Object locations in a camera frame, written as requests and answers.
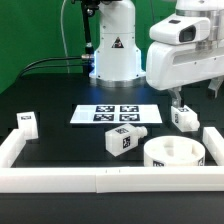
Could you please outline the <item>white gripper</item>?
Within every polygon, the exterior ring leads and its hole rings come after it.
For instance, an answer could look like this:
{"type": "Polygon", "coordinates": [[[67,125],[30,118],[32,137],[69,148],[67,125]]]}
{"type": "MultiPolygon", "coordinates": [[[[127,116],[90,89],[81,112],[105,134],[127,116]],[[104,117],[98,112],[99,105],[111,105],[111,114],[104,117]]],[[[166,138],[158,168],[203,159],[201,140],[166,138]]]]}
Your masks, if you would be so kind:
{"type": "Polygon", "coordinates": [[[215,99],[224,82],[224,42],[210,50],[197,50],[196,44],[168,45],[154,42],[148,49],[146,80],[157,90],[168,90],[172,105],[182,106],[180,86],[212,79],[208,96],[215,99]]]}

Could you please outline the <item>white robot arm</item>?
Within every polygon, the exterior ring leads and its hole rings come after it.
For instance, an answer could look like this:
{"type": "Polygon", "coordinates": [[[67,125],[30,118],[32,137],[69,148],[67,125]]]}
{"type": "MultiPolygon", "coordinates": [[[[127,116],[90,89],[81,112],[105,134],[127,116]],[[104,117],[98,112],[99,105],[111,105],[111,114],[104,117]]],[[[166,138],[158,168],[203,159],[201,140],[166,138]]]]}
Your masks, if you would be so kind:
{"type": "Polygon", "coordinates": [[[184,85],[208,80],[212,96],[224,84],[224,0],[177,0],[175,13],[149,30],[146,66],[135,44],[135,6],[130,0],[100,4],[100,44],[93,83],[126,87],[145,80],[183,104],[184,85]]]}

